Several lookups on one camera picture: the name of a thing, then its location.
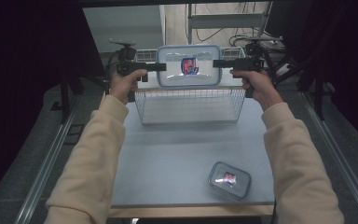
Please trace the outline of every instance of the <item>container lid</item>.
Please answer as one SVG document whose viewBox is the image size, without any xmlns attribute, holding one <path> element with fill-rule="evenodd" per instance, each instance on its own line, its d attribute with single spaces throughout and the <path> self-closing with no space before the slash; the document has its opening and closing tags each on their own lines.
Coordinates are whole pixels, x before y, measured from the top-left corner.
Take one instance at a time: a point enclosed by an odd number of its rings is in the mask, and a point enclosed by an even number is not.
<svg viewBox="0 0 358 224">
<path fill-rule="evenodd" d="M 212 86 L 220 83 L 221 69 L 213 60 L 221 58 L 216 45 L 164 46 L 158 49 L 157 62 L 166 63 L 167 71 L 157 72 L 162 87 Z"/>
<path fill-rule="evenodd" d="M 252 177 L 247 172 L 221 161 L 217 162 L 209 176 L 212 188 L 234 200 L 246 197 Z"/>
</svg>

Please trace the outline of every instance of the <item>sleeve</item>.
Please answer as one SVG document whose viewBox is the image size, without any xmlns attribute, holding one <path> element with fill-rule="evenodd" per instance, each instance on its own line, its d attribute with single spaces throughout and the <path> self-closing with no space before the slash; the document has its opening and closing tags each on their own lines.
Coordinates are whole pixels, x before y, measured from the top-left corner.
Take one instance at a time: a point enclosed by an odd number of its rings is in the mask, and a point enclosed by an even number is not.
<svg viewBox="0 0 358 224">
<path fill-rule="evenodd" d="M 45 223 L 106 223 L 128 112 L 110 95 L 92 112 L 46 202 Z"/>
<path fill-rule="evenodd" d="M 337 195 L 305 124 L 286 103 L 263 114 L 279 223 L 344 223 Z"/>
</svg>

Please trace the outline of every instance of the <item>white desk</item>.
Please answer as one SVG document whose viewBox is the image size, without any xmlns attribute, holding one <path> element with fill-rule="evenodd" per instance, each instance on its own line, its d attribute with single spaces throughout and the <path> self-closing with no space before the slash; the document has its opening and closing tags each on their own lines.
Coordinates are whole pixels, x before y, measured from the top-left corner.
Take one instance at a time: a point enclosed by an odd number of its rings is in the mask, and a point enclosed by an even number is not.
<svg viewBox="0 0 358 224">
<path fill-rule="evenodd" d="M 258 102 L 245 99 L 238 123 L 143 126 L 128 104 L 112 217 L 213 217 L 270 215 L 274 194 Z M 233 201 L 208 177 L 217 161 L 252 175 L 248 196 Z"/>
</svg>

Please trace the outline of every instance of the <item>human hand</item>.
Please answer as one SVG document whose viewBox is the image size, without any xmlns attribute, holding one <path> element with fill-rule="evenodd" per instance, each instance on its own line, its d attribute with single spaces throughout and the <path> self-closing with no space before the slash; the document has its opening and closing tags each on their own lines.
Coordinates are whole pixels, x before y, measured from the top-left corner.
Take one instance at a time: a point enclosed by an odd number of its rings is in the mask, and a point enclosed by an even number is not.
<svg viewBox="0 0 358 224">
<path fill-rule="evenodd" d="M 255 71 L 231 70 L 230 73 L 234 76 L 249 78 L 250 83 L 248 83 L 246 78 L 242 79 L 242 86 L 246 90 L 251 87 L 251 84 L 254 86 L 253 97 L 260 103 L 263 111 L 266 111 L 272 105 L 283 102 L 282 97 L 275 90 L 266 71 L 258 73 Z"/>
<path fill-rule="evenodd" d="M 126 105 L 129 102 L 128 93 L 130 91 L 138 90 L 138 82 L 136 78 L 146 75 L 147 71 L 144 69 L 135 70 L 127 76 L 120 76 L 117 73 L 112 75 L 112 82 L 110 85 L 109 94 L 116 97 L 121 103 Z"/>
</svg>

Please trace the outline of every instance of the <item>wire basket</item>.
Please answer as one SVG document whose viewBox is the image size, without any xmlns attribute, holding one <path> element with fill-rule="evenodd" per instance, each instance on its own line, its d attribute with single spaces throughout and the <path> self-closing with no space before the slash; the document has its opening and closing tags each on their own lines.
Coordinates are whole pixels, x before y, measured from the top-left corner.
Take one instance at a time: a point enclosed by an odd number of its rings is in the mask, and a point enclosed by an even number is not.
<svg viewBox="0 0 358 224">
<path fill-rule="evenodd" d="M 223 58 L 243 58 L 241 48 L 222 49 Z M 138 50 L 137 62 L 152 63 L 156 51 Z M 135 103 L 143 125 L 170 123 L 237 122 L 245 90 L 241 86 L 208 89 L 139 89 Z"/>
</svg>

